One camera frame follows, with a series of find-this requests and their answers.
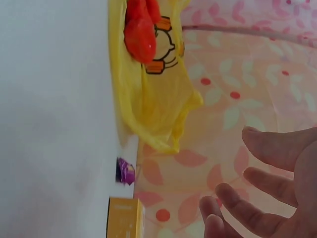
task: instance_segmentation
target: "red polka dot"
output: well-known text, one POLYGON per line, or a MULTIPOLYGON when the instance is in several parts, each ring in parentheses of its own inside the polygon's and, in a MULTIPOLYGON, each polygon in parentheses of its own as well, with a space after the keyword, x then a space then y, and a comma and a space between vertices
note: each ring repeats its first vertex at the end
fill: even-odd
POLYGON ((231 92, 230 97, 233 99, 239 99, 241 97, 241 95, 238 92, 231 92))
POLYGON ((216 199, 217 203, 218 203, 218 206, 221 208, 222 207, 222 202, 220 201, 219 198, 216 199))
POLYGON ((282 71, 282 74, 284 74, 285 76, 289 76, 289 72, 287 71, 282 71))
POLYGON ((203 85, 210 85, 211 84, 211 81, 210 81, 210 79, 208 79, 208 78, 202 78, 201 80, 200 80, 200 82, 203 84, 203 85))
POLYGON ((156 213, 156 218, 159 222, 167 222, 170 218, 170 213, 166 209, 160 209, 156 213))

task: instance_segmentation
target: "candy wrapper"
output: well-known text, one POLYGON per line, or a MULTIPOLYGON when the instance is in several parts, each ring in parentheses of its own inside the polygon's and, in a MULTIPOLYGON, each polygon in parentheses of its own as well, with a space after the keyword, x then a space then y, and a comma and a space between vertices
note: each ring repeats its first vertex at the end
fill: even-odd
POLYGON ((116 180, 131 185, 135 181, 135 169, 123 158, 117 158, 116 180))

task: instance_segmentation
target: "pink fabric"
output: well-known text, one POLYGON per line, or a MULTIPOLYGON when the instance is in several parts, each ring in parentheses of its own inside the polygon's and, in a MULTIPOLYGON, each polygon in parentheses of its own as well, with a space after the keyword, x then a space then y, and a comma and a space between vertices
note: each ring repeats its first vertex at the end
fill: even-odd
POLYGON ((182 13, 183 26, 220 26, 280 32, 317 46, 315 0, 192 0, 182 13))

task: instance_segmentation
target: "white wall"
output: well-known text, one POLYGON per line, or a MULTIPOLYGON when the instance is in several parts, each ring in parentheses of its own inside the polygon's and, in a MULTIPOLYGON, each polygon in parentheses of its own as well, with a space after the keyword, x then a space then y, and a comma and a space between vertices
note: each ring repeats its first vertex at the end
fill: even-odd
POLYGON ((105 237, 110 80, 106 0, 0 1, 0 237, 105 237))

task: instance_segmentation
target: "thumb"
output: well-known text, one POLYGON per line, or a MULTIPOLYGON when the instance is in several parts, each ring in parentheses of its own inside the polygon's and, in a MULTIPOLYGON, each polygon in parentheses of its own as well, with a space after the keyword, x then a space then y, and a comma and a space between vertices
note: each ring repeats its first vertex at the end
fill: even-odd
POLYGON ((317 128, 290 133, 273 133, 245 127, 242 130, 242 139, 257 159, 293 172, 298 156, 317 140, 317 128))
POLYGON ((223 220, 219 216, 211 214, 207 217, 204 238, 226 238, 223 220))

